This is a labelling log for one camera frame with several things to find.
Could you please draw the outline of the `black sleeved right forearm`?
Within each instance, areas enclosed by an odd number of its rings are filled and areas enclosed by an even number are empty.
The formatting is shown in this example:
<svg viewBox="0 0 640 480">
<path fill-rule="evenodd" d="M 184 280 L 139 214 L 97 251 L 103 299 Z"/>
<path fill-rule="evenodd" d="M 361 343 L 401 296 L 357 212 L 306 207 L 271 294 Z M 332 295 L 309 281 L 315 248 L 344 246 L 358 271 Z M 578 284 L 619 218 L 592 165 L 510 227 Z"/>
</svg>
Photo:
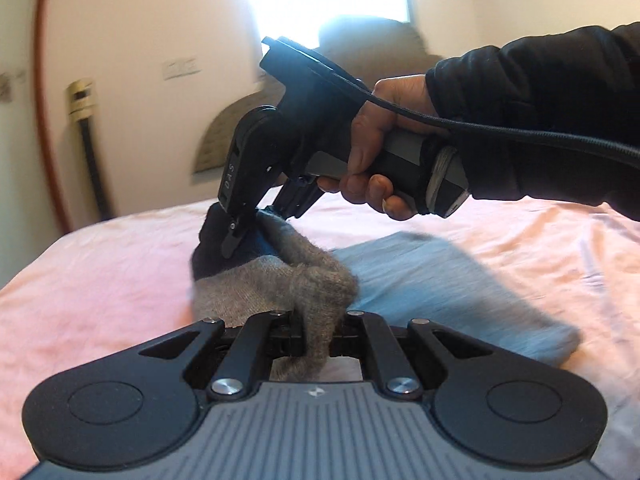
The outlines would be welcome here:
<svg viewBox="0 0 640 480">
<path fill-rule="evenodd" d="M 484 47 L 426 73 L 442 118 L 639 144 L 639 26 L 582 27 Z M 543 145 L 456 136 L 477 200 L 562 200 L 609 204 L 639 218 L 637 169 Z"/>
</svg>

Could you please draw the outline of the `person right hand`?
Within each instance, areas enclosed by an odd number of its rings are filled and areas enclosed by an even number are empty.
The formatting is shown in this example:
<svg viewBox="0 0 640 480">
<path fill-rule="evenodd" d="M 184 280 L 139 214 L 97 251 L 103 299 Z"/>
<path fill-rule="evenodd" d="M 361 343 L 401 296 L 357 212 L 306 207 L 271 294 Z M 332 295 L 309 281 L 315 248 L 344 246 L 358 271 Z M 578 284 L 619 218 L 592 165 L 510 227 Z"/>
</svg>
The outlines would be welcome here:
<svg viewBox="0 0 640 480">
<path fill-rule="evenodd" d="M 436 114 L 424 75 L 381 79 L 375 84 L 373 94 L 416 113 L 430 116 Z M 318 188 L 326 193 L 340 193 L 352 204 L 367 204 L 394 220 L 411 219 L 416 211 L 395 194 L 392 181 L 382 174 L 371 174 L 369 170 L 383 148 L 386 134 L 395 129 L 409 130 L 424 136 L 447 134 L 442 128 L 421 124 L 367 102 L 352 120 L 352 149 L 347 174 L 341 180 L 320 177 L 317 180 Z"/>
</svg>

